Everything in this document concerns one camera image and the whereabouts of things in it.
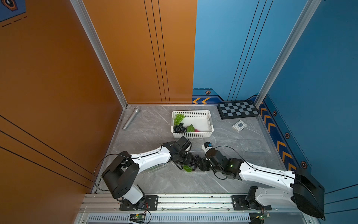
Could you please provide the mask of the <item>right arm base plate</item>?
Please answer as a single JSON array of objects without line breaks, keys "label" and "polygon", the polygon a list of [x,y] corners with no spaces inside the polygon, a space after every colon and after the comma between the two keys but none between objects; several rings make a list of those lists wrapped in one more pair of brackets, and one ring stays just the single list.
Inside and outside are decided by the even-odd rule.
[{"label": "right arm base plate", "polygon": [[246,196],[233,195],[231,197],[235,211],[271,211],[270,205],[263,206],[255,199],[246,199]]}]

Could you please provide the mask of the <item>dark purple grape bunch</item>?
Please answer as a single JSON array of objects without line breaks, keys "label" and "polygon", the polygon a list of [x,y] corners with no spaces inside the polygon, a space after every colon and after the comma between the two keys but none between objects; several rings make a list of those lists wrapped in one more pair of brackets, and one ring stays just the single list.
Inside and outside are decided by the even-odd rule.
[{"label": "dark purple grape bunch", "polygon": [[190,167],[193,168],[193,171],[197,171],[197,170],[200,170],[201,171],[201,165],[200,165],[200,162],[201,162],[201,157],[199,155],[194,155],[192,157],[192,161],[190,163]]}]

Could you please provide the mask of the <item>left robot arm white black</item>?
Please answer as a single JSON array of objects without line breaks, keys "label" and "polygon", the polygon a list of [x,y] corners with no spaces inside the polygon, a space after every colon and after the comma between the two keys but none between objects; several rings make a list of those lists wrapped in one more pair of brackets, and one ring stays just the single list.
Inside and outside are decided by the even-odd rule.
[{"label": "left robot arm white black", "polygon": [[135,209],[141,209],[146,204],[146,195],[139,186],[133,184],[137,175],[171,161],[179,169],[190,165],[193,161],[191,146],[192,143],[187,138],[181,137],[177,141],[163,143],[159,148],[141,154],[123,151],[103,171],[102,179],[114,199],[125,199]]}]

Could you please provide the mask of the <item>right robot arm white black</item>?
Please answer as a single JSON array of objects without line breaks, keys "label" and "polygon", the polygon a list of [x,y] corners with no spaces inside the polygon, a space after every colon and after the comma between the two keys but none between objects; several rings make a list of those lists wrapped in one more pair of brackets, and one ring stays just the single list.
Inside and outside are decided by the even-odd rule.
[{"label": "right robot arm white black", "polygon": [[249,181],[267,185],[252,186],[245,198],[253,210],[267,209],[271,205],[297,207],[301,212],[324,219],[324,187],[307,170],[276,170],[247,162],[242,157],[225,157],[213,147],[205,147],[205,158],[200,170],[221,173],[226,179]]}]

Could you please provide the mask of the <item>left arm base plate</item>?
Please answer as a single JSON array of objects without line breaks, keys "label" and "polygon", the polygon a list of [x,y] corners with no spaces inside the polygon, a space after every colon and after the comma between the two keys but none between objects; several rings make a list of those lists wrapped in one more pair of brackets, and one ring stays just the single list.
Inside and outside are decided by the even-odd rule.
[{"label": "left arm base plate", "polygon": [[141,199],[136,204],[132,204],[127,199],[122,199],[120,203],[120,210],[121,211],[156,211],[158,207],[158,196],[157,195],[147,195],[144,196],[143,199]]}]

